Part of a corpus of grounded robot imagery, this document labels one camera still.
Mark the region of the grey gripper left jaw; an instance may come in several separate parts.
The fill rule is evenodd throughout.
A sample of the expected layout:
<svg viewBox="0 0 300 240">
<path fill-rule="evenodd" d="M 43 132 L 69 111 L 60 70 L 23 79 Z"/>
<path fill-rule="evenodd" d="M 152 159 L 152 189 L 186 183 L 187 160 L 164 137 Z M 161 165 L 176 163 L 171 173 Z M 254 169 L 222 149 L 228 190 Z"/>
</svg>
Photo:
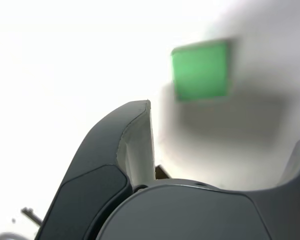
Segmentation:
<svg viewBox="0 0 300 240">
<path fill-rule="evenodd" d="M 102 118 L 75 153 L 39 240 L 94 240 L 137 186 L 155 179 L 151 103 L 128 102 Z"/>
</svg>

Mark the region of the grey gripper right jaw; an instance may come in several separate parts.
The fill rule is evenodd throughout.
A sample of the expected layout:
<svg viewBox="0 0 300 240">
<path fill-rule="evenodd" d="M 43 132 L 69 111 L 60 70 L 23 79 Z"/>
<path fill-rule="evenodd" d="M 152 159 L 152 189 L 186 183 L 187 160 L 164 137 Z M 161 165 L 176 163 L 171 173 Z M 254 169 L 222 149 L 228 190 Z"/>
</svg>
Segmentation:
<svg viewBox="0 0 300 240">
<path fill-rule="evenodd" d="M 231 191 L 160 180 L 121 203 L 99 240 L 300 240 L 300 140 L 281 183 Z"/>
</svg>

